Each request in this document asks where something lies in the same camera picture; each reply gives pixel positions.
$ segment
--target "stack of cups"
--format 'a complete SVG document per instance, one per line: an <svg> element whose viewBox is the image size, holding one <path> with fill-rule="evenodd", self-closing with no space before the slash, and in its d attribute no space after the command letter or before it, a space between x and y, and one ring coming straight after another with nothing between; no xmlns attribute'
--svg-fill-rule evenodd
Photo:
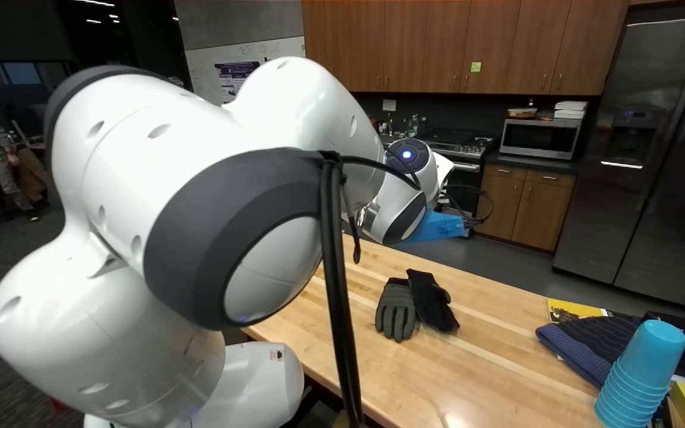
<svg viewBox="0 0 685 428"><path fill-rule="evenodd" d="M596 398L596 416L607 428L641 428L666 398L685 349L685 336L670 324L648 319L611 363Z"/></svg>

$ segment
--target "microwave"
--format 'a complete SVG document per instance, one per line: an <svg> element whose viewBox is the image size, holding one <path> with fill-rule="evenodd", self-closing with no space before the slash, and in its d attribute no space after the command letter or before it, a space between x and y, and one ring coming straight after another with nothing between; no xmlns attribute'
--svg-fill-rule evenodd
<svg viewBox="0 0 685 428"><path fill-rule="evenodd" d="M575 154L578 136L578 118L507 118L498 153L567 162Z"/></svg>

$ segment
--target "wooden table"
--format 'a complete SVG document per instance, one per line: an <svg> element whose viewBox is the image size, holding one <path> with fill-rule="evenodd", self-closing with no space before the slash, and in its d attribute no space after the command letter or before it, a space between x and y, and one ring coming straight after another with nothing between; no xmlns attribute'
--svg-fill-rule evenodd
<svg viewBox="0 0 685 428"><path fill-rule="evenodd" d="M546 324L545 298L456 272L428 260L363 243L362 265L349 261L347 287L357 336L363 411L383 426L600 426L596 389L554 359L534 338ZM406 342L375 332L372 311L383 282L429 272L451 293L462 324L456 336L421 329ZM324 274L303 293L247 336L284 342L324 387L338 393L335 355Z"/></svg>

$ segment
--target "black glove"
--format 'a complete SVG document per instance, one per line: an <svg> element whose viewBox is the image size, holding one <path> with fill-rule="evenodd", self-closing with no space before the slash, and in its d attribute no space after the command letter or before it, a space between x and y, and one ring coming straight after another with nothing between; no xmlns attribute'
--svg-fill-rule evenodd
<svg viewBox="0 0 685 428"><path fill-rule="evenodd" d="M390 279L375 304L375 331L395 342L408 339L416 329L416 307L408 280Z"/></svg>
<svg viewBox="0 0 685 428"><path fill-rule="evenodd" d="M453 311L447 307L451 303L451 295L443 291L435 279L426 272L408 268L408 286L416 304L416 317L426 325L453 332L458 329L458 322Z"/></svg>

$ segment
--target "kitchen cabinet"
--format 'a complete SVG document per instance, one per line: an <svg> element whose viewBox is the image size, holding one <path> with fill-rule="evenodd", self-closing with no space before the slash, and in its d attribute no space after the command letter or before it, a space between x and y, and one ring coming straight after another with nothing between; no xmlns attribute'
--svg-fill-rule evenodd
<svg viewBox="0 0 685 428"><path fill-rule="evenodd" d="M363 92L600 96L627 0L303 0L306 57Z"/></svg>
<svg viewBox="0 0 685 428"><path fill-rule="evenodd" d="M627 0L630 7L636 7L636 4L670 4L670 2L682 2L682 0Z"/></svg>
<svg viewBox="0 0 685 428"><path fill-rule="evenodd" d="M521 0L507 92L548 92L567 4L571 0Z"/></svg>
<svg viewBox="0 0 685 428"><path fill-rule="evenodd" d="M521 0L507 92L600 96L626 0Z"/></svg>
<svg viewBox="0 0 685 428"><path fill-rule="evenodd" d="M573 192L573 175L488 165L475 230L483 236L554 249Z"/></svg>
<svg viewBox="0 0 685 428"><path fill-rule="evenodd" d="M521 0L471 0L464 38L462 92L507 92Z"/></svg>
<svg viewBox="0 0 685 428"><path fill-rule="evenodd" d="M466 0L303 0L303 49L349 91L458 92L466 7Z"/></svg>
<svg viewBox="0 0 685 428"><path fill-rule="evenodd" d="M622 18L622 0L571 0L551 96L601 96Z"/></svg>
<svg viewBox="0 0 685 428"><path fill-rule="evenodd" d="M523 186L525 172L485 166L483 191L488 198L481 198L478 219L488 219L478 225L481 232L510 241Z"/></svg>

